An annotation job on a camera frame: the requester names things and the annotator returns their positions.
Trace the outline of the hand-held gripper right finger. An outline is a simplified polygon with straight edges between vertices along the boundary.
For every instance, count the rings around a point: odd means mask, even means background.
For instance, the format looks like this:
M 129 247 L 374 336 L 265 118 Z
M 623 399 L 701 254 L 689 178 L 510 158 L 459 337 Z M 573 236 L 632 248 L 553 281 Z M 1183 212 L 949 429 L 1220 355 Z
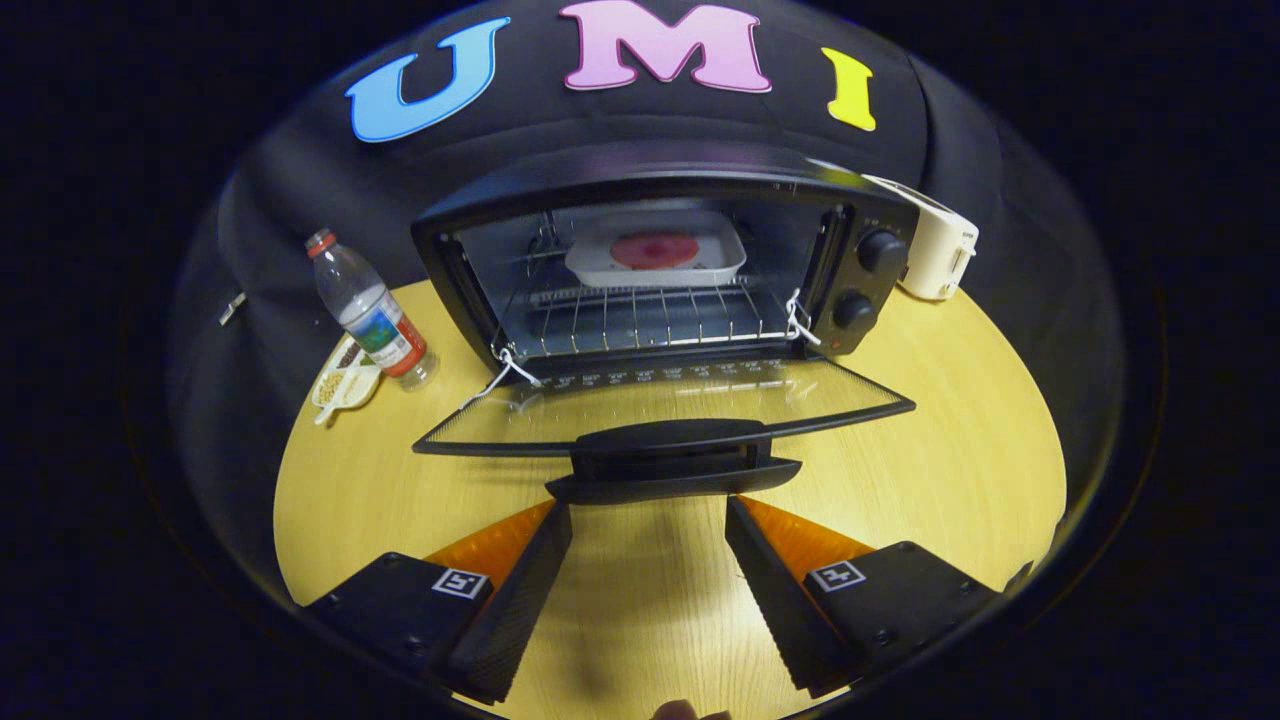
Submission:
M 724 501 L 724 541 L 791 683 L 813 698 L 915 675 L 1036 569 L 987 575 L 919 536 L 864 539 L 749 495 Z

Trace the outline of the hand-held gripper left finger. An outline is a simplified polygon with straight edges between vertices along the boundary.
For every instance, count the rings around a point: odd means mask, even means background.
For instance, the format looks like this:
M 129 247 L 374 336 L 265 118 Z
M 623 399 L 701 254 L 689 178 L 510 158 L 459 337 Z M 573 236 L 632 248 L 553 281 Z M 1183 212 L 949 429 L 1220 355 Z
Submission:
M 548 500 L 425 559 L 387 552 L 305 612 L 419 683 L 499 703 L 572 536 L 568 509 Z

